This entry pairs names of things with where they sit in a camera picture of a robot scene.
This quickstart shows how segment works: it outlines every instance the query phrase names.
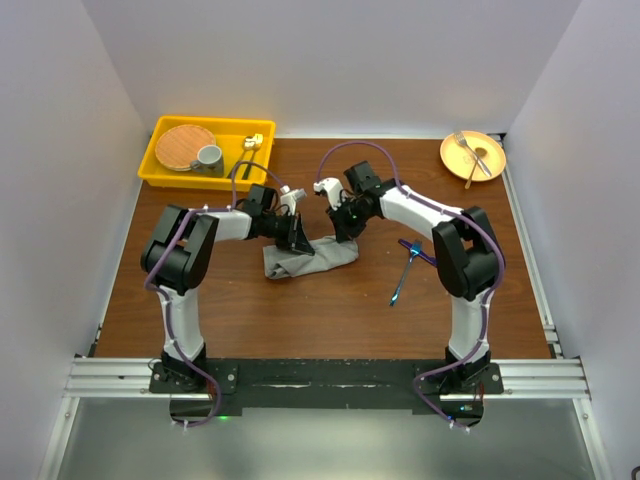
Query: gray cloth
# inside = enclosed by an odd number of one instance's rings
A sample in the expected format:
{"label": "gray cloth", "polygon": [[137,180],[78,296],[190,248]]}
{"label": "gray cloth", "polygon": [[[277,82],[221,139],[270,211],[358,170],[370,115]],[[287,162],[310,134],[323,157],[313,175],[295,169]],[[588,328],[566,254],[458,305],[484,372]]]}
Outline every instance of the gray cloth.
{"label": "gray cloth", "polygon": [[279,250],[275,245],[264,247],[264,274],[267,278],[278,280],[286,277],[299,277],[309,273],[325,272],[341,265],[351,263],[358,258],[356,242],[336,242],[335,236],[312,240],[315,255],[300,255]]}

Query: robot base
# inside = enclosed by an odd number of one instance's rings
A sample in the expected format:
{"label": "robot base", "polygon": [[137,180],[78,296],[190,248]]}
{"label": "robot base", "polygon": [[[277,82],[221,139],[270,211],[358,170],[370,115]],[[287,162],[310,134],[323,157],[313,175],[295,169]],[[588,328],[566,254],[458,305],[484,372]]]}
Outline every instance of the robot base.
{"label": "robot base", "polygon": [[[421,391],[454,419],[479,420],[482,401],[441,400],[440,395],[476,396],[504,392],[500,368],[484,362],[473,373],[460,377],[455,369],[421,382]],[[413,390],[413,379],[420,373],[442,367],[445,360],[314,360],[314,359],[207,359],[207,371],[220,384],[222,406],[219,415],[242,415],[244,408],[321,408],[321,409],[403,409],[415,415],[431,414]],[[184,394],[161,374],[162,364],[154,365],[149,391],[158,394]],[[206,393],[205,388],[197,392]],[[178,417],[206,416],[208,400],[172,400],[171,413]]]}

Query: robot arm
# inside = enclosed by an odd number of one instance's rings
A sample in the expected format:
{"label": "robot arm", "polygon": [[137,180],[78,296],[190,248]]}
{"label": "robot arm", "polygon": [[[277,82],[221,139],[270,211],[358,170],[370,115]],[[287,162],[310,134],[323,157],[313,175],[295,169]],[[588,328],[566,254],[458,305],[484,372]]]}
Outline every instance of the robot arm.
{"label": "robot arm", "polygon": [[[285,186],[281,193],[281,205],[287,207],[283,214],[272,209],[277,195],[274,189],[253,185],[248,197],[238,202],[235,209],[193,215],[184,230],[182,245],[176,245],[153,278],[153,283],[162,291],[158,292],[165,327],[162,365],[185,381],[193,380],[194,387],[201,377],[184,364],[174,343],[179,342],[182,353],[195,365],[204,365],[206,347],[200,333],[198,287],[206,275],[214,245],[225,240],[264,236],[275,239],[283,250],[314,254],[304,233],[301,215],[296,212],[297,202],[306,196],[304,190],[290,190]],[[142,254],[144,271],[150,272],[166,252],[188,211],[174,205],[166,207]]]}
{"label": "robot arm", "polygon": [[[453,211],[470,218],[495,240],[486,213],[477,207],[468,210],[448,207],[416,194],[407,186],[401,190],[394,180],[381,181],[367,162],[344,173],[352,195],[345,196],[346,191],[336,178],[326,178],[313,186],[316,194],[327,197],[327,213],[334,225],[337,241],[356,238],[364,231],[367,220],[374,216],[395,220],[431,240],[438,276],[452,296],[452,332],[447,359],[453,362],[464,358],[480,337],[482,298],[497,278],[498,260],[477,232],[442,211]],[[416,201],[415,197],[423,198],[441,210],[429,208]],[[465,249],[464,241],[471,241],[472,246]],[[482,368],[489,363],[486,331],[481,341],[481,348],[465,365],[475,364]]]}

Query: brown wooden surface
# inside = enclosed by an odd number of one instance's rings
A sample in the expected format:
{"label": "brown wooden surface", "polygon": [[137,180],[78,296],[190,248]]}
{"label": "brown wooden surface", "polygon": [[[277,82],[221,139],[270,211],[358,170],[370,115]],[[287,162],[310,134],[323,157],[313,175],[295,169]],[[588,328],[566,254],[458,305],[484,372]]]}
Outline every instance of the brown wooden surface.
{"label": "brown wooden surface", "polygon": [[[312,191],[316,168],[335,140],[278,140],[271,167],[292,188]],[[440,141],[380,140],[394,156],[401,178],[439,202],[484,208],[506,256],[505,281],[491,306],[489,340],[494,358],[548,358],[549,351],[513,217],[500,179],[473,184],[451,175],[439,159]],[[347,147],[327,163],[323,177],[342,176],[369,160],[390,177],[384,158],[371,148]],[[142,186],[104,327],[101,357],[155,357],[164,333],[160,304],[142,288],[139,259],[165,205],[224,206],[230,194]],[[326,199],[310,195],[300,211],[310,239],[332,234]],[[372,219],[358,238],[360,258],[333,271],[295,279],[267,280],[262,247],[267,239],[216,244],[200,288],[200,325],[209,356],[307,358],[440,358],[451,331],[451,303],[436,271],[417,260],[395,307],[388,306],[407,261],[398,238],[411,230]],[[433,252],[425,243],[425,250]]]}

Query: yellow plastic bin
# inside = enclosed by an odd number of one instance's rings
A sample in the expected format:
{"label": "yellow plastic bin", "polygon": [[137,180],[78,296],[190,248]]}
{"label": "yellow plastic bin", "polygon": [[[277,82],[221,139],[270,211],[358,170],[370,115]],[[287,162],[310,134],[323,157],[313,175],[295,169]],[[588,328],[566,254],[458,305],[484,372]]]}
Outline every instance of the yellow plastic bin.
{"label": "yellow plastic bin", "polygon": [[[167,130],[179,125],[198,125],[211,131],[216,137],[216,145],[224,155],[225,172],[223,178],[215,178],[196,172],[176,172],[165,168],[158,162],[155,154],[156,143]],[[231,180],[227,174],[242,155],[244,138],[261,133],[264,136],[262,148],[253,157],[253,161],[268,167],[271,147],[276,133],[276,124],[270,120],[243,120],[235,118],[179,117],[165,115],[158,119],[147,151],[138,169],[138,176],[154,187],[202,188],[210,190],[231,190]],[[244,160],[249,160],[251,152],[247,152]],[[253,167],[247,180],[242,180],[243,167],[236,176],[236,188],[240,192],[248,192],[251,184],[264,185],[267,174],[264,170]]]}

